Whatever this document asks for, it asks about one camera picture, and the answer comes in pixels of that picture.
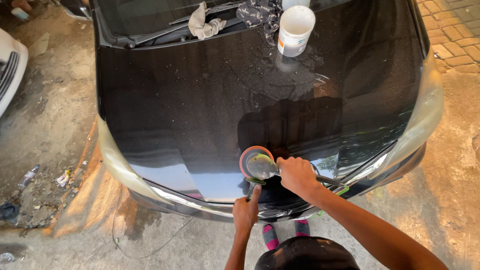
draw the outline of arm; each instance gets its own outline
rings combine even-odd
[[[317,182],[307,160],[278,158],[277,164],[285,188],[327,212],[389,269],[448,270],[439,258],[408,235]]]
[[[245,252],[247,251],[250,232],[255,222],[258,221],[258,198],[261,191],[262,186],[257,185],[253,190],[251,201],[247,202],[247,197],[235,200],[233,205],[235,237],[225,270],[240,270],[244,268]]]

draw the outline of person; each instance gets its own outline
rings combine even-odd
[[[439,258],[408,235],[316,181],[308,160],[278,158],[277,164],[282,186],[327,212],[387,268],[447,270]],[[244,268],[250,232],[258,221],[260,192],[258,185],[250,202],[246,197],[235,201],[235,236],[226,270]],[[270,250],[259,258],[255,269],[359,269],[343,246],[322,237],[311,237],[307,222],[297,221],[295,227],[297,236],[279,244],[273,226],[264,226],[264,240]]]

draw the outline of paved brick ground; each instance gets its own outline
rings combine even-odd
[[[480,0],[417,0],[440,71],[480,73]]]

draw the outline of patterned rag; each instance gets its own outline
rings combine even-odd
[[[265,39],[274,46],[273,35],[280,27],[283,13],[281,3],[282,0],[246,0],[237,9],[237,18],[247,27],[264,25]]]
[[[209,23],[205,23],[205,12],[207,11],[207,4],[201,2],[197,10],[195,10],[188,20],[188,28],[190,33],[199,40],[218,34],[223,29],[227,21],[222,19],[213,19]]]

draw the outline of white car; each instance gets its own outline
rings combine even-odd
[[[27,62],[28,50],[25,45],[0,29],[0,116],[15,96]]]

